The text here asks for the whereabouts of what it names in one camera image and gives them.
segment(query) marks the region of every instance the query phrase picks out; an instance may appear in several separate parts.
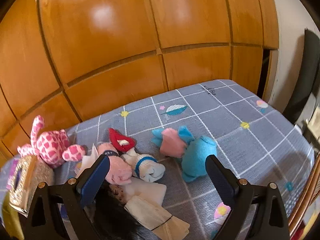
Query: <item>purple label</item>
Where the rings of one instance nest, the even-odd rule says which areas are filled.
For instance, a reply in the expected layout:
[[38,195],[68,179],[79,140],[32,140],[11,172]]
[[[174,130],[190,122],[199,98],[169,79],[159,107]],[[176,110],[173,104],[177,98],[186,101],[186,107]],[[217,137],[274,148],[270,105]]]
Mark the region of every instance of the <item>purple label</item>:
[[17,158],[14,158],[12,161],[12,165],[11,165],[10,172],[9,172],[9,178],[8,178],[8,182],[7,182],[7,187],[6,187],[7,190],[11,189],[11,181],[12,181],[14,171],[16,170],[18,161],[19,161],[19,159],[17,159]]

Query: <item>black hair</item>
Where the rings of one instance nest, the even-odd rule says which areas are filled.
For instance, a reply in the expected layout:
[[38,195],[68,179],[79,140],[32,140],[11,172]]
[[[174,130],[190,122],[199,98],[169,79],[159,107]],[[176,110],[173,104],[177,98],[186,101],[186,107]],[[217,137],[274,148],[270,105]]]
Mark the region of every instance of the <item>black hair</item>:
[[124,209],[124,205],[110,195],[108,182],[103,182],[95,199],[96,210],[93,217],[93,225],[102,239],[158,239],[151,231],[140,225],[140,223]]

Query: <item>pink plush bunny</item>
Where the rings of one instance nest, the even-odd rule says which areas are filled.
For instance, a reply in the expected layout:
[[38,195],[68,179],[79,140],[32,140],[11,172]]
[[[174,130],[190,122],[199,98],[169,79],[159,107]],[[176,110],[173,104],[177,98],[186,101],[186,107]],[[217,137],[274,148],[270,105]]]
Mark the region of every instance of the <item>pink plush bunny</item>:
[[79,161],[85,155],[82,146],[74,144],[70,146],[65,130],[43,132],[39,137],[38,133],[44,127],[44,119],[38,115],[33,120],[30,134],[30,144],[17,147],[21,157],[36,155],[42,158],[51,168],[57,168],[65,161]]

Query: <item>white grid line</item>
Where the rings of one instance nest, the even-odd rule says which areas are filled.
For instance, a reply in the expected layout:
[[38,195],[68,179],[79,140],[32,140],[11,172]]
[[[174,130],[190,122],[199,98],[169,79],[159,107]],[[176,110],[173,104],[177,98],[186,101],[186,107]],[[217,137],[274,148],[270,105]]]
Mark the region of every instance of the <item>white grid line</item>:
[[[218,107],[216,107],[216,108],[214,108],[214,109],[210,109],[210,110],[207,110],[207,111],[203,111],[203,112],[199,113],[198,115],[204,114],[204,113],[207,113],[207,112],[210,112],[210,111],[213,111],[213,110],[216,110],[216,109],[218,109],[219,107],[221,107],[221,106],[218,106]],[[193,114],[193,115],[190,115],[190,116],[181,118],[181,119],[179,119],[179,120],[166,123],[166,124],[164,124],[163,126],[167,126],[167,125],[170,125],[170,124],[179,122],[179,121],[181,121],[181,120],[189,119],[189,118],[195,117],[195,116],[196,116],[196,114]],[[146,131],[150,131],[150,130],[153,130],[153,129],[157,129],[157,128],[160,128],[160,127],[162,127],[162,126],[159,125],[159,126],[156,126],[156,127],[148,128],[148,129],[145,129],[145,130],[136,132],[136,133],[132,133],[132,134],[130,134],[130,135],[128,135],[128,136],[129,136],[129,137],[130,137],[130,136],[134,136],[134,135],[137,135],[137,134],[139,134],[139,133],[143,133],[143,132],[146,132]],[[221,138],[223,138],[224,136],[227,136],[227,135],[223,135],[223,136],[217,138],[216,140],[221,139]]]
[[312,150],[312,147],[310,148],[310,150],[309,150],[309,152],[308,152],[308,155],[307,155],[307,157],[306,157],[305,161],[303,162],[303,164],[302,164],[302,166],[301,166],[300,170],[298,171],[297,175],[294,177],[294,179],[293,179],[292,183],[296,180],[296,178],[298,177],[299,173],[301,172],[301,170],[302,170],[302,168],[303,168],[304,164],[305,164],[305,163],[306,163],[306,161],[308,160],[309,155],[310,155],[310,153],[311,153],[311,150]]
[[[79,123],[76,126],[75,134],[77,134],[78,127],[79,127]],[[74,137],[74,139],[73,139],[73,144],[75,144],[75,143],[76,143],[76,137]],[[64,182],[66,182],[67,179],[68,179],[68,175],[69,175],[69,172],[70,172],[70,166],[71,166],[71,162],[68,162],[68,169],[67,169],[68,172],[66,172],[66,176],[64,177],[64,180],[63,180]]]
[[[184,101],[188,104],[188,106],[190,107],[190,109],[195,113],[196,117],[198,117],[198,119],[200,120],[200,122],[203,124],[203,126],[206,128],[206,130],[209,132],[209,134],[211,135],[211,137],[216,141],[216,139],[214,138],[214,136],[212,135],[212,133],[210,132],[210,130],[208,129],[208,127],[204,124],[204,122],[201,120],[201,118],[199,117],[199,115],[196,113],[196,111],[193,110],[193,108],[190,106],[190,104],[188,103],[188,101],[182,96],[182,98],[184,99]],[[218,145],[219,149],[221,150],[222,154],[225,156],[225,158],[227,159],[227,161],[229,162],[230,166],[232,167],[232,169],[234,170],[234,172],[236,173],[236,176],[238,176],[238,172],[236,171],[236,169],[234,168],[233,164],[231,163],[231,161],[229,160],[229,158],[227,157],[227,155],[224,153],[223,149],[220,147],[219,143],[216,141],[216,144]]]
[[200,217],[199,217],[199,215],[198,215],[198,212],[197,212],[196,206],[195,206],[195,204],[193,203],[193,200],[192,200],[192,197],[191,197],[190,191],[189,191],[189,189],[188,189],[188,186],[187,186],[186,182],[185,182],[185,181],[183,180],[183,178],[182,178],[182,173],[181,173],[180,167],[179,167],[179,165],[178,165],[178,163],[177,163],[177,162],[175,162],[175,163],[176,163],[176,165],[177,165],[178,172],[179,172],[179,174],[180,174],[180,176],[181,176],[182,183],[183,183],[184,187],[186,188],[186,191],[187,191],[187,194],[188,194],[189,200],[191,200],[191,205],[192,205],[192,208],[193,208],[193,210],[194,210],[194,212],[195,212],[195,215],[196,215],[196,217],[197,217],[197,220],[198,220],[199,226],[200,226],[201,231],[202,231],[202,235],[203,235],[203,237],[204,237],[204,239],[205,239],[205,240],[208,240],[208,239],[207,239],[207,236],[206,236],[206,234],[205,234],[205,231],[204,231],[204,227],[202,226],[202,223],[201,223]]
[[242,171],[240,173],[240,176],[243,175],[244,173],[246,173],[248,170],[250,170],[251,168],[253,168],[255,165],[257,165],[259,162],[261,162],[264,158],[266,158],[271,152],[273,152],[283,141],[285,140],[285,138],[282,139],[281,142],[279,142],[275,147],[273,147],[272,150],[270,150],[266,155],[264,155],[260,160],[256,161],[254,164],[252,164],[249,168],[247,168],[246,170]]
[[137,134],[139,134],[139,133],[143,133],[143,132],[150,131],[150,130],[153,130],[153,129],[158,129],[158,128],[160,128],[160,127],[162,127],[162,126],[159,125],[159,126],[156,126],[156,127],[148,128],[148,129],[145,129],[145,130],[140,131],[140,132],[136,132],[136,133],[129,134],[128,136],[131,137],[131,136],[137,135]]
[[[253,123],[255,123],[255,122],[257,122],[257,121],[259,121],[259,120],[261,120],[261,119],[263,119],[263,117],[260,117],[260,118],[258,118],[258,119],[256,119],[256,120],[253,120],[253,121],[249,122],[249,124],[253,124]],[[230,135],[230,134],[232,134],[232,133],[234,133],[234,132],[236,132],[236,131],[238,131],[238,130],[241,130],[241,129],[243,129],[243,128],[240,126],[240,127],[238,127],[237,129],[233,130],[232,132],[227,133],[227,134],[225,134],[225,135],[222,135],[222,136],[216,138],[216,140],[220,140],[220,139],[222,139],[222,138],[224,138],[224,137],[226,137],[226,136],[228,136],[228,135]]]
[[[310,148],[310,150],[309,150],[309,152],[308,152],[308,154],[307,154],[307,157],[306,157],[306,159],[304,160],[304,162],[303,162],[303,164],[302,164],[302,166],[301,166],[301,168],[300,168],[300,170],[298,171],[298,173],[297,173],[297,175],[294,177],[294,179],[292,180],[292,184],[294,183],[294,181],[297,179],[297,177],[298,177],[298,175],[300,174],[300,172],[301,172],[301,170],[302,170],[302,168],[303,168],[303,166],[304,166],[304,164],[306,163],[306,161],[308,160],[308,158],[309,158],[309,155],[310,155],[310,153],[311,153],[311,150],[312,150],[312,147]],[[285,192],[287,192],[287,188],[284,190],[284,192],[282,192],[282,194],[281,194],[281,196],[285,193]]]
[[[247,103],[252,106],[256,111],[258,111],[274,128],[276,128],[276,130],[282,135],[285,136],[279,129],[278,127],[276,127],[263,113],[261,113],[257,108],[255,108],[252,104],[250,104],[248,102],[248,100],[246,100],[246,98],[244,98],[242,95],[240,95],[237,91],[235,91],[234,89],[232,89],[230,86],[228,86],[227,84],[223,83],[221,80],[219,80],[222,84],[226,85],[227,87],[229,87],[233,92],[237,93],[239,96],[241,96],[245,101],[247,101]],[[297,149],[293,146],[293,144],[286,138],[286,141],[290,144],[290,146],[297,151]]]
[[251,224],[250,224],[250,225],[248,225],[248,226],[246,226],[245,228],[241,229],[241,231],[240,231],[240,233],[239,233],[239,234],[241,234],[243,231],[246,231],[250,226],[251,226]]
[[124,135],[127,136],[127,122],[126,122],[126,116],[124,117]]
[[[192,96],[192,95],[200,94],[200,93],[203,93],[203,92],[205,92],[205,90],[200,91],[200,92],[196,92],[196,93],[192,93],[192,94],[189,94],[189,95],[185,95],[184,97],[188,97],[188,96]],[[176,99],[179,99],[179,98],[182,98],[182,97],[177,97],[177,98],[170,99],[170,100],[167,100],[167,101],[163,101],[163,102],[155,103],[155,105],[159,105],[159,104],[163,104],[163,103],[166,103],[166,102],[170,102],[170,101],[173,101],[173,100],[176,100]],[[134,109],[134,110],[128,111],[128,112],[129,112],[129,113],[132,113],[132,112],[135,112],[135,111],[138,111],[138,110],[140,110],[140,109],[144,109],[144,108],[147,108],[147,107],[150,107],[150,106],[153,106],[153,104],[152,104],[152,105],[143,106],[143,107],[140,107],[140,108],[137,108],[137,109]]]
[[98,120],[98,134],[97,134],[97,141],[98,141],[98,139],[99,139],[100,119],[101,119],[101,116],[99,116],[99,120]]
[[134,109],[134,110],[131,110],[131,111],[128,111],[128,113],[132,113],[132,112],[135,112],[135,111],[138,111],[140,109],[144,109],[144,108],[147,108],[147,107],[150,107],[150,106],[153,106],[153,105],[147,105],[147,106],[143,106],[143,107],[140,107],[140,108],[137,108],[137,109]]
[[168,160],[168,159],[169,159],[169,158],[164,158],[164,159],[161,159],[161,160],[159,160],[159,161],[157,160],[157,162],[158,162],[158,163],[164,162],[164,161],[166,161],[166,160]]
[[104,124],[105,122],[108,122],[110,119],[116,117],[117,115],[121,115],[121,113],[114,114],[112,117],[108,118],[107,120],[100,122],[100,124]]
[[[251,105],[248,100],[246,100],[243,96],[241,96],[250,106],[252,106],[256,111],[258,111],[268,122],[270,122],[279,132],[280,130],[265,116],[263,115],[258,109],[256,109],[253,105]],[[268,152],[268,150],[265,148],[265,146],[260,142],[260,140],[253,134],[253,132],[248,129],[249,132],[253,135],[253,137],[260,143],[260,145],[263,147],[263,149],[268,153],[268,155],[271,157],[271,159],[273,160],[273,162],[275,163],[275,165],[277,166],[277,168],[279,169],[282,177],[288,181],[288,179],[286,178],[285,174],[283,173],[283,171],[281,170],[280,166],[278,165],[278,163],[276,163],[276,161],[274,160],[274,158],[271,156],[271,154]]]
[[90,130],[91,128],[94,128],[94,127],[97,127],[97,126],[98,126],[98,124],[95,124],[95,125],[93,125],[93,126],[90,126],[90,127],[84,128],[84,129],[82,129],[82,130],[79,130],[79,131],[77,131],[76,133],[80,133],[80,132],[83,132],[83,131],[87,131],[87,130]]
[[245,99],[247,99],[247,98],[244,98],[244,99],[241,99],[241,100],[238,100],[238,101],[235,101],[235,102],[232,102],[232,103],[229,103],[229,104],[223,105],[223,106],[229,106],[229,105],[232,105],[232,104],[234,104],[234,103],[244,101],[244,100],[245,100]]
[[205,195],[208,195],[208,194],[210,194],[210,193],[212,193],[212,192],[215,192],[215,191],[216,191],[215,188],[214,188],[214,189],[211,189],[211,190],[209,190],[208,192],[202,193],[202,194],[200,194],[200,195],[198,195],[198,196],[195,196],[195,197],[193,197],[193,198],[191,198],[191,199],[187,199],[187,200],[181,201],[181,202],[179,202],[179,203],[175,203],[175,204],[173,204],[173,205],[166,206],[166,207],[164,207],[164,209],[183,205],[183,204],[185,204],[185,203],[187,203],[187,202],[189,202],[189,201],[192,201],[192,200],[201,198],[201,197],[203,197],[203,196],[205,196]]
[[155,105],[155,103],[154,103],[154,101],[153,101],[153,98],[152,98],[152,97],[150,97],[150,98],[151,98],[151,100],[152,100],[153,106],[155,107],[155,110],[156,110],[157,116],[158,116],[158,118],[159,118],[161,127],[163,128],[163,123],[162,123],[161,118],[160,118],[160,116],[159,116],[159,113],[158,113],[158,110],[157,110],[157,108],[156,108],[156,105]]
[[[160,121],[160,123],[161,123],[161,126],[162,126],[162,128],[163,128],[164,126],[163,126],[163,124],[162,124],[162,121],[161,121],[161,119],[160,119],[159,113],[158,113],[158,111],[157,111],[156,105],[155,105],[152,97],[151,97],[151,100],[152,100],[152,103],[153,103],[153,105],[154,105],[154,107],[155,107],[155,110],[156,110],[156,112],[157,112],[157,116],[158,116],[158,118],[159,118],[159,121]],[[189,199],[191,200],[191,194],[190,194],[190,191],[189,191],[189,189],[188,189],[188,186],[187,186],[186,182],[185,182],[185,181],[183,180],[183,178],[182,178],[182,174],[181,174],[180,167],[179,167],[179,165],[178,165],[177,162],[175,162],[175,163],[176,163],[176,165],[177,165],[178,172],[179,172],[179,174],[180,174],[180,176],[181,176],[182,183],[184,184],[184,186],[185,186],[185,188],[186,188],[188,197],[189,197]],[[193,203],[193,201],[191,201],[191,204],[192,204],[193,210],[194,210],[194,212],[195,212],[195,215],[196,215],[196,217],[197,217],[197,220],[198,220],[199,226],[200,226],[200,228],[201,228],[203,237],[204,237],[205,240],[207,240],[207,237],[206,237],[206,235],[205,235],[204,228],[203,228],[203,226],[202,226],[202,223],[201,223],[201,221],[200,221],[199,215],[198,215],[197,210],[196,210],[196,206],[195,206],[195,204]]]

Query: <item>mattress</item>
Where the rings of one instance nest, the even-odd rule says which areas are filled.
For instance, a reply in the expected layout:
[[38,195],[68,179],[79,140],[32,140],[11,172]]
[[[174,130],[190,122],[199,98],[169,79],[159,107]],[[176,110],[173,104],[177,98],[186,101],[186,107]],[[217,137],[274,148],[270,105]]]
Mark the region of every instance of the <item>mattress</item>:
[[[211,239],[229,209],[208,176],[185,183],[179,164],[166,158],[151,142],[152,130],[185,125],[195,137],[217,142],[217,157],[224,167],[251,184],[275,182],[290,215],[314,163],[313,148],[277,110],[231,80],[213,80],[145,98],[67,129],[71,143],[86,145],[109,141],[108,128],[133,137],[139,153],[153,155],[166,167],[158,180],[167,186],[163,207],[190,224],[185,239]],[[3,200],[12,161],[0,173]],[[75,176],[78,163],[55,169],[56,184]],[[239,239],[244,239],[255,207],[252,206]]]

